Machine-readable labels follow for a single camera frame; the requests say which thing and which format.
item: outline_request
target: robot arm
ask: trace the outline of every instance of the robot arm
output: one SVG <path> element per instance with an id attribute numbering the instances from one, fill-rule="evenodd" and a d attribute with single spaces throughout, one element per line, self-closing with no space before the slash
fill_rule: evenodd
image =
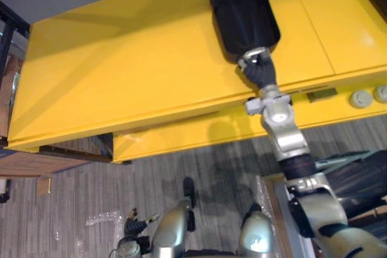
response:
<path id="1" fill-rule="evenodd" d="M 259 66 L 258 60 L 269 63 L 267 48 L 256 52 L 263 56 L 250 53 L 238 62 L 250 80 L 259 76 L 253 76 L 256 70 L 247 69 L 249 66 Z M 348 226 L 343 207 L 325 175 L 317 171 L 308 144 L 294 122 L 290 96 L 282 94 L 275 83 L 263 87 L 259 95 L 260 98 L 247 101 L 246 111 L 262 115 L 261 123 L 287 179 L 288 191 L 293 195 L 289 207 L 300 234 L 313 238 L 327 257 L 386 257 L 387 246 L 383 242 L 364 230 Z"/>
<path id="2" fill-rule="evenodd" d="M 276 84 L 270 47 L 280 38 L 268 0 L 211 0 L 218 31 L 230 61 L 261 90 L 246 103 L 247 113 L 261 114 L 275 157 L 294 198 L 292 215 L 305 237 L 328 257 L 385 257 L 386 245 L 369 233 L 348 227 L 340 202 L 317 171 L 302 132 L 294 122 L 290 96 Z"/>

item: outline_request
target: gray carpet floor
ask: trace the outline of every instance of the gray carpet floor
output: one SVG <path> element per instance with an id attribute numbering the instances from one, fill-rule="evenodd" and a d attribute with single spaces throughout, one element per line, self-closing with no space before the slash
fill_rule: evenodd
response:
<path id="1" fill-rule="evenodd" d="M 386 149 L 386 116 L 304 130 L 319 157 Z M 197 230 L 187 248 L 235 251 L 244 213 L 255 200 L 256 175 L 279 168 L 266 137 L 135 160 L 120 166 L 90 163 L 53 175 L 52 193 L 36 196 L 37 179 L 20 179 L 0 205 L 0 256 L 107 257 L 124 217 L 163 214 L 182 196 L 191 176 L 199 193 Z M 145 233 L 153 234 L 157 222 Z"/>

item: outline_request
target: yellow desk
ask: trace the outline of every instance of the yellow desk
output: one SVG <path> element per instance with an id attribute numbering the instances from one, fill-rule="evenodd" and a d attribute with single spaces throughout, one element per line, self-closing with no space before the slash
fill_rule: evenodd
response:
<path id="1" fill-rule="evenodd" d="M 385 22 L 368 0 L 270 0 L 285 92 L 385 73 Z M 209 0 L 102 0 L 33 25 L 8 134 L 32 147 L 156 126 L 242 104 Z"/>
<path id="2" fill-rule="evenodd" d="M 304 129 L 387 114 L 387 105 L 376 100 L 364 109 L 356 109 L 349 102 L 354 91 L 364 89 L 372 94 L 383 84 L 385 79 L 337 87 L 337 95 L 315 103 L 310 103 L 306 94 L 295 94 L 292 100 L 296 124 Z M 249 116 L 244 106 L 237 106 L 156 128 L 117 132 L 114 134 L 113 163 L 266 134 L 260 115 Z"/>

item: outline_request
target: round knob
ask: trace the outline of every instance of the round knob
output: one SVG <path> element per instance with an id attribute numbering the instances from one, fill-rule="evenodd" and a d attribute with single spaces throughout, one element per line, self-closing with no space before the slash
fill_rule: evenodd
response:
<path id="1" fill-rule="evenodd" d="M 372 95 L 367 91 L 359 90 L 352 94 L 350 102 L 355 108 L 366 108 L 372 103 Z"/>
<path id="2" fill-rule="evenodd" d="M 387 103 L 387 85 L 376 87 L 374 97 L 380 103 Z"/>

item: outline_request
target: black cable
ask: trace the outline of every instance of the black cable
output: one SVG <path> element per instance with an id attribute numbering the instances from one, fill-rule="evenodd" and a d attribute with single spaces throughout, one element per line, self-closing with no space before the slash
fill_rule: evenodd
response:
<path id="1" fill-rule="evenodd" d="M 145 228 L 147 224 L 145 221 L 132 221 L 127 219 L 124 226 L 124 234 L 127 236 L 137 236 L 139 235 Z"/>
<path id="2" fill-rule="evenodd" d="M 111 254 L 113 254 L 114 251 L 117 251 L 117 249 L 112 249 L 112 250 L 110 251 L 110 254 L 109 254 L 108 258 L 111 257 Z"/>

